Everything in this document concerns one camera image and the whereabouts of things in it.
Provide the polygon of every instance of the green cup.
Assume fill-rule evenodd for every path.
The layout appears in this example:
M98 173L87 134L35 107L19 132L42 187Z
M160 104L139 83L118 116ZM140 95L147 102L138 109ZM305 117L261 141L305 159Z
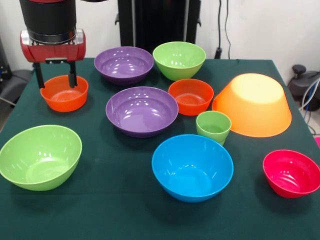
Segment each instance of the green cup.
M230 128L230 118L219 111L205 111L196 118L197 133L211 138L221 145L225 144Z

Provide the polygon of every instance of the large green bowl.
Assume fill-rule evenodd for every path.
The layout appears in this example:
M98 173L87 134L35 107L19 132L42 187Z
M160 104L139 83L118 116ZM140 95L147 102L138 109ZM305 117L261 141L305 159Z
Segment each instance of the large green bowl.
M157 46L153 57L162 74L177 81L192 78L204 64L206 52L190 42L171 41Z
M77 167L80 137L59 125L42 125L12 137L0 151L0 173L13 184L47 191L64 183Z

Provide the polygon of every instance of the orange bowl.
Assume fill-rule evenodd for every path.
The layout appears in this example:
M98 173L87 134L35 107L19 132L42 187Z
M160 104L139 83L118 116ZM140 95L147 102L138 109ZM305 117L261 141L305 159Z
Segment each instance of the orange bowl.
M168 90L179 106L179 113L196 116L206 111L214 97L213 88L198 79L181 79L172 83Z
M40 93L49 107L57 112L72 112L81 108L87 101L88 82L76 77L77 86L69 86L68 75L56 76L44 83Z
M257 73L236 76L214 99L212 110L231 119L231 131L256 138L281 134L292 120L280 83Z

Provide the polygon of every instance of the plastic bowl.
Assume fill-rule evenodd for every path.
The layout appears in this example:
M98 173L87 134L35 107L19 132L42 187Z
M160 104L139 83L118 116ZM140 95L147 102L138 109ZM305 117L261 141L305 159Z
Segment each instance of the plastic bowl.
M314 140L315 140L316 144L318 145L318 147L320 148L320 136L315 137Z
M0 151L0 173L27 190L47 191L74 172L82 151L80 137L59 125L42 125L12 137Z
M194 76L204 64L206 52L190 42L172 41L157 46L153 57L162 74L176 81Z
M276 150L263 160L263 170L271 188L281 197L299 198L320 187L320 169L302 153Z
M198 79L175 81L168 92L177 101L179 113L187 116L196 116L206 111L214 97L212 87Z
M40 89L41 96L49 107L57 112L72 112L81 108L87 101L88 82L80 76L76 77L77 86L69 86L68 75L56 76L44 83Z
M153 56L134 46L115 47L101 52L95 68L115 85L130 86L143 80L154 66Z
M234 164L216 141L193 134L178 135L160 144L152 170L164 190L188 203L206 201L231 181Z
M148 86L122 90L109 99L105 107L109 121L135 138L153 137L178 116L178 104L167 92Z
M281 134L292 120L283 87L257 73L236 76L213 100L212 110L231 119L231 131L248 137Z

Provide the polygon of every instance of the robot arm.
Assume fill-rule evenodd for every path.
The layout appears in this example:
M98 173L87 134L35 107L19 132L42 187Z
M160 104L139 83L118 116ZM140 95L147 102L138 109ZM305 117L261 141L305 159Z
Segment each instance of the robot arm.
M98 3L107 0L81 0ZM20 0L26 30L20 44L34 63L39 88L44 88L40 63L70 65L69 85L77 86L76 61L86 54L86 35L77 29L76 0Z

